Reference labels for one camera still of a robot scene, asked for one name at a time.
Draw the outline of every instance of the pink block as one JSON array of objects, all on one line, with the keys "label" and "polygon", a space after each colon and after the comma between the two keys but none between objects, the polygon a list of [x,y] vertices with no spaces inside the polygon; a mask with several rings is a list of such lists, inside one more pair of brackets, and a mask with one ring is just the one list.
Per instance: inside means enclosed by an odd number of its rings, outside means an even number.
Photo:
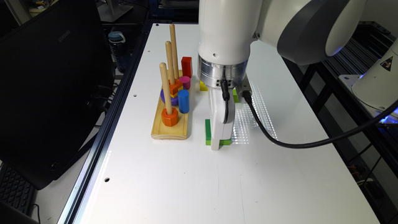
[{"label": "pink block", "polygon": [[189,90],[191,88],[191,78],[188,76],[182,76],[180,77],[180,82],[182,82],[182,85]]}]

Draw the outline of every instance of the orange hexagonal block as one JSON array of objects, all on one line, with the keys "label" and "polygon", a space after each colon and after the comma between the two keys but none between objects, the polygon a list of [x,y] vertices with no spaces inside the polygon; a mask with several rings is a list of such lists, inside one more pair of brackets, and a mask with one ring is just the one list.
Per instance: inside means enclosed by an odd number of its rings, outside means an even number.
[{"label": "orange hexagonal block", "polygon": [[167,110],[162,111],[162,121],[164,125],[172,127],[178,123],[178,111],[173,108],[173,113],[171,115],[167,114]]},{"label": "orange hexagonal block", "polygon": [[182,82],[180,80],[175,80],[174,85],[170,85],[170,94],[174,96],[178,91],[183,90]]}]

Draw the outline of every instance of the wooden peg board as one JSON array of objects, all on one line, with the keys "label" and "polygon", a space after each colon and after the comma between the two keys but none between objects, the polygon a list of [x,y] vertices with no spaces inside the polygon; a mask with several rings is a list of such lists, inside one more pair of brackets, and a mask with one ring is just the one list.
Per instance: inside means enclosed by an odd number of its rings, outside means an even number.
[{"label": "wooden peg board", "polygon": [[184,140],[187,138],[188,130],[188,114],[182,114],[179,111],[178,106],[173,106],[178,110],[178,123],[175,126],[168,127],[162,122],[162,111],[166,108],[165,103],[163,103],[160,98],[157,102],[156,115],[154,120],[154,125],[152,127],[151,137],[153,139],[174,139],[174,140]]}]

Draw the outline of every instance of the yellow block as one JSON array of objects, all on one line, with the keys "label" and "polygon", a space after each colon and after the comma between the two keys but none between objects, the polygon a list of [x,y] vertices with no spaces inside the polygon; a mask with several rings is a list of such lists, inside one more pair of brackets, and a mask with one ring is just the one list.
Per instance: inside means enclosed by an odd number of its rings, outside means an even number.
[{"label": "yellow block", "polygon": [[200,91],[208,91],[206,85],[202,81],[200,81],[199,89]]},{"label": "yellow block", "polygon": [[174,95],[171,95],[171,94],[170,94],[170,96],[171,96],[172,98],[176,98],[176,97],[178,97],[178,93],[176,93],[176,94],[174,94]]}]

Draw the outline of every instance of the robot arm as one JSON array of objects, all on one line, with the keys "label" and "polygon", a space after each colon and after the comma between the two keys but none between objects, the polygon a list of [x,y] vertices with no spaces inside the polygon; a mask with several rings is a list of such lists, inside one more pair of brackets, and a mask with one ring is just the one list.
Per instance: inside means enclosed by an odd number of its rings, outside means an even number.
[{"label": "robot arm", "polygon": [[366,0],[201,0],[198,76],[209,89],[211,148],[217,150],[218,140],[231,137],[234,104],[223,97],[227,91],[221,89],[221,84],[227,83],[231,90],[242,83],[253,41],[259,39],[273,45],[281,56],[298,64],[320,62],[347,43],[365,3]]}]

